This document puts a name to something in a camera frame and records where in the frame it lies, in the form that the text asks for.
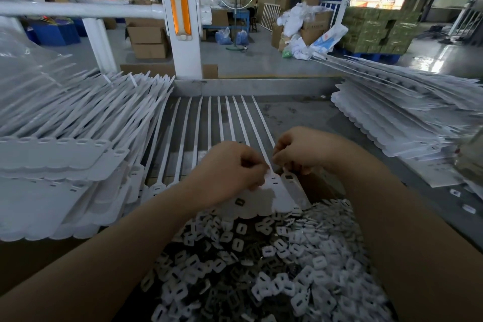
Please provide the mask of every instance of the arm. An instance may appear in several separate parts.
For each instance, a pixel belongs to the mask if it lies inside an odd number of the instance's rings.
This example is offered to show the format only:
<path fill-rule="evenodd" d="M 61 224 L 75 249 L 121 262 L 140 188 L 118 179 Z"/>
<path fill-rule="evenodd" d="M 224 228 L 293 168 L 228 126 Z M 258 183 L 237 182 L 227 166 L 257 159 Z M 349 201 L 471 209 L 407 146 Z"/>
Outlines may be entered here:
<path fill-rule="evenodd" d="M 0 320 L 111 320 L 186 221 L 262 185 L 267 169 L 246 145 L 214 146 L 181 183 L 0 298 Z"/>
<path fill-rule="evenodd" d="M 340 179 L 401 321 L 480 320 L 483 256 L 381 161 L 305 127 L 281 136 L 273 161 L 302 174 L 323 166 Z"/>

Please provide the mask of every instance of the stool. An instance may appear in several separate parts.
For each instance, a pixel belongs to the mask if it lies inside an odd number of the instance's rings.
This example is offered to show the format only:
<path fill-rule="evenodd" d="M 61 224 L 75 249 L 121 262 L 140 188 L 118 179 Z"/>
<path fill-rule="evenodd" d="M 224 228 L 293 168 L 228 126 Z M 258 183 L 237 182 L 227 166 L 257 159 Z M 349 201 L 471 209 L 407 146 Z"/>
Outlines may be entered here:
<path fill-rule="evenodd" d="M 250 27 L 252 28 L 252 31 L 258 32 L 258 30 L 257 30 L 257 18 L 256 17 L 250 17 Z"/>

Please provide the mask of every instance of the hand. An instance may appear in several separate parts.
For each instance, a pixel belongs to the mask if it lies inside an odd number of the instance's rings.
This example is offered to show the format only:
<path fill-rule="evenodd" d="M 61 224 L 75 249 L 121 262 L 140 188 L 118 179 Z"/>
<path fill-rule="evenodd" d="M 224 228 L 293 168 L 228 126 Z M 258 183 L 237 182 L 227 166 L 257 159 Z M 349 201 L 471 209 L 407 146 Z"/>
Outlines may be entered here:
<path fill-rule="evenodd" d="M 242 190 L 255 190 L 265 183 L 268 169 L 261 154 L 253 148 L 237 142 L 221 142 L 210 149 L 181 183 L 196 189 L 201 199 L 197 210 L 202 210 Z"/>
<path fill-rule="evenodd" d="M 323 166 L 330 172 L 341 155 L 363 151 L 355 143 L 335 134 L 296 126 L 283 133 L 273 151 L 273 162 L 288 171 L 302 175 L 314 166 Z"/>

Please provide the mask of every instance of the forearm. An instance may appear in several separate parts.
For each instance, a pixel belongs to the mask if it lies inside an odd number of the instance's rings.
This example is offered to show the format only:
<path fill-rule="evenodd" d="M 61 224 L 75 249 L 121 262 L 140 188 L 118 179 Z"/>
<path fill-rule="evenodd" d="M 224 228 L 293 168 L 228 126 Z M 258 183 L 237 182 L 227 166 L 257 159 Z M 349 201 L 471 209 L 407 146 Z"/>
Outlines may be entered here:
<path fill-rule="evenodd" d="M 175 232 L 193 190 L 173 186 L 0 298 L 0 320 L 111 320 Z"/>
<path fill-rule="evenodd" d="M 365 151 L 351 157 L 335 174 L 400 320 L 476 319 L 482 255 L 382 162 Z"/>

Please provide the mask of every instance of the orange reflector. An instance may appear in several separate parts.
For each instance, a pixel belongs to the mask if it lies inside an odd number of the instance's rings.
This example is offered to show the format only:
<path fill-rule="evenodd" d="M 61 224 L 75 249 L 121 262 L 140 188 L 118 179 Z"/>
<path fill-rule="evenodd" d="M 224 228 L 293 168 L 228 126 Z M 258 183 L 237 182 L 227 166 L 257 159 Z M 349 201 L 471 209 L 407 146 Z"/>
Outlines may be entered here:
<path fill-rule="evenodd" d="M 173 12 L 174 33 L 177 34 L 180 28 L 178 26 L 178 13 L 176 12 L 176 2 L 174 0 L 171 0 L 171 10 Z"/>
<path fill-rule="evenodd" d="M 181 10 L 183 12 L 184 31 L 191 35 L 191 24 L 189 22 L 188 0 L 181 0 Z"/>

